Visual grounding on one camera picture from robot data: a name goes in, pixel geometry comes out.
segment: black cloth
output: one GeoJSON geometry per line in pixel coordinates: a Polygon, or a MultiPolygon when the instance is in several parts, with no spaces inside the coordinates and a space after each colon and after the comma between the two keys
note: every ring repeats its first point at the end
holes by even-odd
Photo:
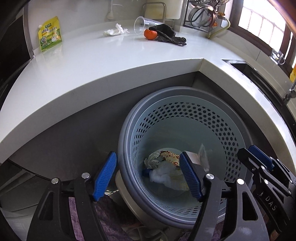
{"type": "Polygon", "coordinates": [[[172,30],[171,27],[167,24],[163,23],[160,25],[152,26],[149,28],[149,30],[157,32],[156,40],[159,42],[172,43],[182,46],[186,45],[186,39],[183,37],[175,37],[175,31],[172,30]]]}

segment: silver screw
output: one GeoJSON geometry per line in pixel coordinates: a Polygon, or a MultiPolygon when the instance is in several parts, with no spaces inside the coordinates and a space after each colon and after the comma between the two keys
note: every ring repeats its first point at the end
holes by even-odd
{"type": "Polygon", "coordinates": [[[85,173],[83,173],[83,174],[81,175],[81,177],[82,177],[83,179],[87,179],[87,178],[90,177],[90,174],[89,174],[88,172],[85,172],[85,173]]]}
{"type": "Polygon", "coordinates": [[[57,184],[58,182],[59,182],[58,178],[55,177],[55,178],[52,179],[52,184],[57,184]]]}
{"type": "Polygon", "coordinates": [[[212,180],[212,179],[214,179],[214,175],[211,173],[208,173],[208,174],[206,174],[206,178],[212,180]]]}
{"type": "Polygon", "coordinates": [[[239,178],[239,179],[237,179],[237,183],[240,184],[240,185],[243,185],[244,184],[244,180],[239,178]]]}

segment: cutting board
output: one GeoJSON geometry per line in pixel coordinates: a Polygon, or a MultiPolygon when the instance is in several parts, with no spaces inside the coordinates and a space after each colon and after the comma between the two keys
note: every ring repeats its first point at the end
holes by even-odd
{"type": "MultiPolygon", "coordinates": [[[[148,0],[147,2],[156,2],[157,0],[148,0]]],[[[183,0],[160,0],[164,2],[167,7],[166,19],[179,19],[181,17],[183,0]]],[[[162,4],[147,4],[145,17],[149,19],[163,18],[162,4]]]]}

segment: trash can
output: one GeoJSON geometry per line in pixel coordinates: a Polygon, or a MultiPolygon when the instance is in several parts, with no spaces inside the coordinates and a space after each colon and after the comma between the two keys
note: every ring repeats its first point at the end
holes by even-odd
{"type": "MultiPolygon", "coordinates": [[[[138,102],[120,133],[118,162],[123,182],[137,205],[169,226],[192,229],[201,203],[190,191],[177,191],[142,176],[144,159],[157,150],[175,154],[198,153],[204,145],[210,172],[221,180],[244,179],[249,188],[252,173],[237,159],[240,148],[252,145],[240,117],[216,96],[190,87],[156,91],[138,102]]],[[[221,199],[218,222],[225,216],[221,199]]]]}

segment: blue gripper pad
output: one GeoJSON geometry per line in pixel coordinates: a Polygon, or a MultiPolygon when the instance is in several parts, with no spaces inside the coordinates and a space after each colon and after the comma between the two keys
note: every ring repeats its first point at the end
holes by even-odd
{"type": "Polygon", "coordinates": [[[98,177],[94,180],[93,197],[96,202],[100,199],[100,197],[104,196],[104,193],[115,170],[116,163],[117,155],[115,152],[111,152],[98,177]]]}
{"type": "Polygon", "coordinates": [[[252,153],[259,161],[261,161],[267,167],[267,170],[273,170],[274,165],[272,164],[272,159],[269,156],[267,156],[263,151],[261,151],[257,146],[250,146],[248,151],[252,153]]]}
{"type": "Polygon", "coordinates": [[[183,172],[191,195],[199,201],[203,197],[201,183],[189,162],[191,162],[191,160],[188,158],[187,154],[182,152],[179,158],[180,168],[183,172]]]}

